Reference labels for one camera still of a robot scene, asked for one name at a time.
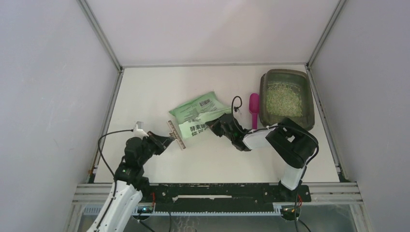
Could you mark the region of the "green cat litter bag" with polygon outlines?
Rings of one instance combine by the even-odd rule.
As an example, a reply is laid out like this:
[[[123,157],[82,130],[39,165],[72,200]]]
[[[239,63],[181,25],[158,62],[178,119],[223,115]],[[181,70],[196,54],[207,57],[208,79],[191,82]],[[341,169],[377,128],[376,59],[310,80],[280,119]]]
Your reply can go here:
[[[221,103],[213,91],[187,101],[169,111],[176,118],[183,139],[204,132],[207,129],[206,122],[213,121],[230,112],[230,106]]]

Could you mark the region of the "magenta plastic scoop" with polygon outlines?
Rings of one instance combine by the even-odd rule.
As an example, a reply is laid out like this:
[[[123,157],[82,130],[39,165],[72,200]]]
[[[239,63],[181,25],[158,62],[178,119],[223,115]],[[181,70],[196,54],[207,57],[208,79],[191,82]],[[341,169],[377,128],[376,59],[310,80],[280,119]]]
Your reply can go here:
[[[258,128],[258,114],[260,111],[260,97],[257,93],[252,93],[249,97],[249,112],[252,116],[252,128]]]

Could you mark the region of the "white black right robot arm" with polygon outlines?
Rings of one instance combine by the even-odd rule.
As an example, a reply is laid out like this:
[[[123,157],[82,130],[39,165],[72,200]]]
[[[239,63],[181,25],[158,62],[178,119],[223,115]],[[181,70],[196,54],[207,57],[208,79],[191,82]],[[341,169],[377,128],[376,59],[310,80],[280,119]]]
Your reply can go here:
[[[205,124],[216,136],[228,138],[239,151],[272,147],[285,162],[280,197],[292,201],[298,196],[306,167],[319,152],[319,142],[311,133],[288,117],[261,129],[242,128],[233,114],[223,114]]]

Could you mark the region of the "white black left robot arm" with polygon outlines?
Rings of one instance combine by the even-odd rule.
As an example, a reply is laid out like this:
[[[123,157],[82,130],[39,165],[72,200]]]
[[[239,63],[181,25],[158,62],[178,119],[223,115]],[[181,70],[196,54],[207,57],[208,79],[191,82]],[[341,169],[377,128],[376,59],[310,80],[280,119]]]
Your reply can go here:
[[[138,203],[151,195],[149,179],[143,176],[145,163],[153,155],[162,154],[174,140],[172,135],[159,136],[148,131],[126,141],[108,197],[89,232],[124,231]]]

